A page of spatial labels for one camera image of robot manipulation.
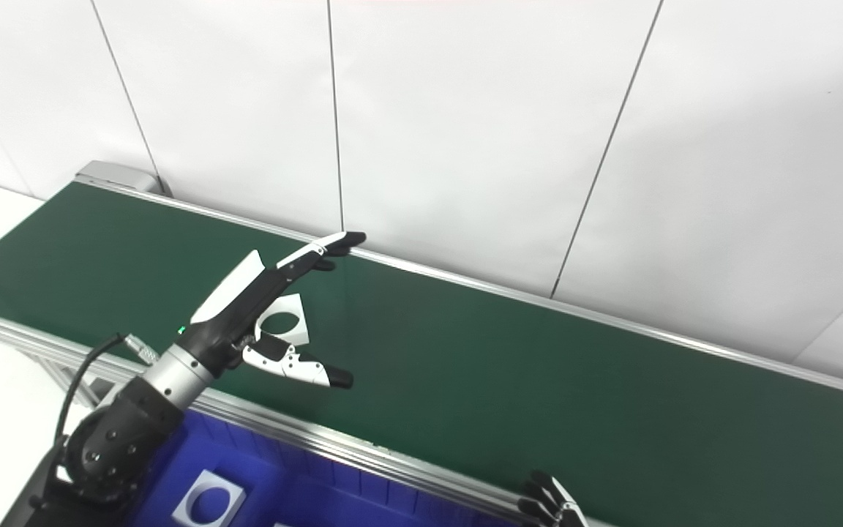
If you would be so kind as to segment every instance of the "metal support leg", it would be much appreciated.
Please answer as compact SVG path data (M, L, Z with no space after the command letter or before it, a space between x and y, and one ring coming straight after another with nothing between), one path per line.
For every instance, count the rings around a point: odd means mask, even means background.
M73 380L74 375L73 370L69 367L54 364L49 360L38 356L34 356L33 358L37 364L41 364L44 371L47 371L48 375L50 375L51 379L54 380L54 383L57 383L57 386L60 386L61 390L66 392L70 389L70 382ZM80 386L77 387L77 394L74 396L74 400L76 400L77 403L83 404L83 406L90 410L93 410L97 407L97 404L100 404L100 398L94 393L89 384L85 383L85 381L81 381Z

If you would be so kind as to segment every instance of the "black cable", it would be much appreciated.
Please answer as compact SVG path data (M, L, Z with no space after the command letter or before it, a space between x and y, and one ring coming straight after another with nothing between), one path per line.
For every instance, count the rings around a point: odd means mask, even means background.
M116 333L112 337L108 338L103 344L91 349L90 353L86 354L86 358L84 358L83 362L81 362L80 367L77 369L77 373L73 376L73 380L70 381L70 386L67 387L67 396L64 397L64 405L61 406L60 417L57 418L57 430L54 431L54 441L59 440L61 435L64 435L64 424L67 423L67 412L70 411L70 403L73 402L74 395L77 394L77 387L80 386L80 381L83 380L83 374L86 373L86 368L90 367L90 364L93 363L94 360L97 360L97 357L101 356L104 351L107 351L118 344L122 344L124 340L126 340L126 336L124 336L124 334Z

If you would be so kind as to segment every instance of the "silver metal cylinder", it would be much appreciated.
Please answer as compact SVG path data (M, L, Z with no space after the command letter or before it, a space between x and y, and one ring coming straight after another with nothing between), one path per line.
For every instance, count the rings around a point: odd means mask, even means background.
M158 363L145 370L143 379L171 404L187 410L204 388L213 383L214 376L191 354L173 344Z

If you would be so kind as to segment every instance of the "robotic arm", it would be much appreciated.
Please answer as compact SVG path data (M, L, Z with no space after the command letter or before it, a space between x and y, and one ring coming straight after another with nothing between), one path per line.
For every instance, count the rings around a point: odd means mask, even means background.
M4 519L12 525L114 525L124 514L157 448L184 410L224 371L242 362L298 381L349 388L352 375L262 333L258 318L288 285L308 271L334 270L366 239L343 231L307 244L266 269L253 250L214 289L160 360L132 379L107 407L62 436ZM133 341L138 346L143 344ZM141 350L141 356L151 356ZM56 477L63 466L70 482Z

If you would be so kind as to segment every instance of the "circular hole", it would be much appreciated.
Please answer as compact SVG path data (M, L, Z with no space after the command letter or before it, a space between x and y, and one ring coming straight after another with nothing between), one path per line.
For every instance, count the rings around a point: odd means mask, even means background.
M271 334L283 334L298 326L298 317L292 313L272 313L262 321L262 331Z
M190 518L200 524L213 523L227 512L229 506L230 493L225 488L207 488L190 507Z

